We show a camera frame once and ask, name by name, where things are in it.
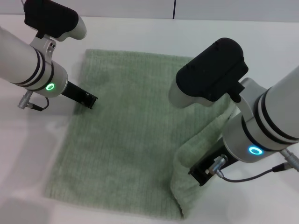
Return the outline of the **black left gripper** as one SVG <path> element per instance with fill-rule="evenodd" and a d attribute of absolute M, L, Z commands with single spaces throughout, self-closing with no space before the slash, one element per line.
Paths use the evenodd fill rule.
<path fill-rule="evenodd" d="M 94 103 L 98 99 L 95 95 L 81 89 L 70 81 L 67 82 L 66 88 L 62 92 L 62 95 L 72 99 L 77 103 L 80 103 L 89 109 L 92 109 Z"/>

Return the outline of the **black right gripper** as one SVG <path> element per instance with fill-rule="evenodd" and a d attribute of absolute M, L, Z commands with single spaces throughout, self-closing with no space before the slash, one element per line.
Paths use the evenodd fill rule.
<path fill-rule="evenodd" d="M 225 163 L 220 169 L 226 168 L 238 161 L 228 152 L 223 139 L 220 138 L 213 147 L 190 168 L 188 174 L 190 174 L 199 183 L 199 186 L 204 186 L 213 176 L 206 171 L 216 162 L 216 159 L 222 155 L 225 156 Z"/>

